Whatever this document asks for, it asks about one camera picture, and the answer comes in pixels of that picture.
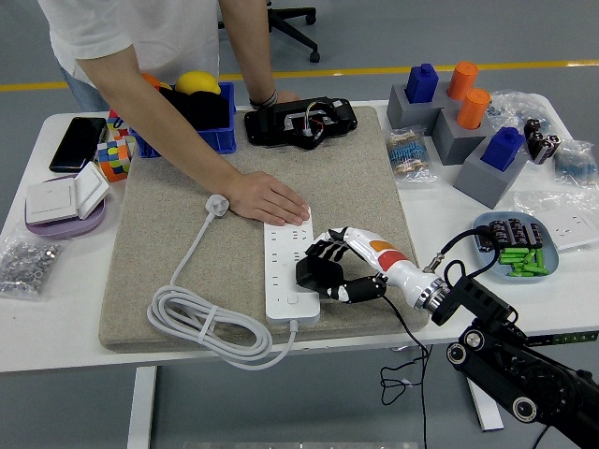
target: beige felt mat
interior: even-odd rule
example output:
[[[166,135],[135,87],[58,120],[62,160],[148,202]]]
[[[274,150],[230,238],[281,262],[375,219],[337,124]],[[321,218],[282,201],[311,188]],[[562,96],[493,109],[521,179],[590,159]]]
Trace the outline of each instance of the beige felt mat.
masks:
[[[236,117],[238,149],[224,156],[242,172],[263,170],[292,187],[310,204],[314,237],[332,227],[368,229],[415,260],[402,205],[387,159],[376,112],[354,108],[358,128],[325,140],[315,150],[263,148],[247,142],[242,113]],[[198,349],[155,329],[146,318],[154,292],[170,281],[207,215],[210,196],[164,158],[134,158],[126,181],[123,215],[107,282],[99,336],[116,352]],[[177,284],[211,303],[248,314],[266,324],[263,224],[227,212],[208,228]],[[351,252],[342,261],[346,279],[373,274]],[[409,308],[397,288],[387,296],[411,330],[428,322]],[[321,300],[320,321],[299,330],[297,340],[403,332],[383,299],[345,305]],[[275,342],[288,339],[286,326],[269,326]],[[230,340],[249,340],[244,329],[217,327]]]

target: power plug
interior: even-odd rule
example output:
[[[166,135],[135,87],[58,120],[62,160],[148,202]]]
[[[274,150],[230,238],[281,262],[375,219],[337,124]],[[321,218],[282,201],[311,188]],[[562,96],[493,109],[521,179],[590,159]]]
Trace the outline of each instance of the power plug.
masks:
[[[206,210],[209,213],[222,217],[228,209],[228,200],[222,195],[212,195],[206,202]]]
[[[300,226],[264,224],[266,319],[282,326],[291,320],[313,325],[320,318],[320,297],[296,282],[296,264],[314,242],[312,218]]]

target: colorful cube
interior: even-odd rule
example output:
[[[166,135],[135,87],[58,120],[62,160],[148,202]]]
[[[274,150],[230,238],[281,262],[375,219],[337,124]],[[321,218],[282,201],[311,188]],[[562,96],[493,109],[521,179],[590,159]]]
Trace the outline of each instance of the colorful cube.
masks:
[[[129,145],[135,145],[131,136],[97,146],[97,163],[109,182],[126,179],[131,166],[132,150]]]
[[[129,127],[123,121],[123,119],[119,117],[119,114],[117,114],[114,109],[110,110],[107,124],[109,127],[110,135],[114,140],[118,140],[119,138],[129,136]]]

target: jeans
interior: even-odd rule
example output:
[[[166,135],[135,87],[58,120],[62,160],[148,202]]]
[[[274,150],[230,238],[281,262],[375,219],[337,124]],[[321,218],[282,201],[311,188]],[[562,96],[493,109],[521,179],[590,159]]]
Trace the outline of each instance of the jeans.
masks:
[[[60,71],[63,72],[66,84],[68,84],[71,93],[75,97],[77,103],[79,103],[83,112],[102,112],[110,110],[109,104],[102,98],[102,95],[95,87],[73,78],[66,73],[60,65],[59,67]]]

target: yellow floor line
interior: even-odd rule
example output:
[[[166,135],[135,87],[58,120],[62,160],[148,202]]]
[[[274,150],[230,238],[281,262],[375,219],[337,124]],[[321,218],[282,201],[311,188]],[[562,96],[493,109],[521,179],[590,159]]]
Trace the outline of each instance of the yellow floor line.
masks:
[[[531,61],[521,63],[494,63],[494,64],[476,64],[479,70],[521,70],[538,68],[565,68],[565,67],[593,67],[599,66],[598,59],[579,59],[572,61]],[[286,72],[274,72],[275,78],[326,78],[326,77],[345,77],[345,76],[368,76],[368,75],[394,75],[409,73],[410,66],[396,67],[362,67],[362,68],[340,68],[324,70],[298,70]],[[435,65],[438,72],[451,72],[455,65]],[[221,74],[222,81],[241,80],[239,73]],[[0,84],[0,92],[20,92],[36,91],[49,89],[66,89],[67,85],[63,81],[58,82],[30,82],[21,84]]]

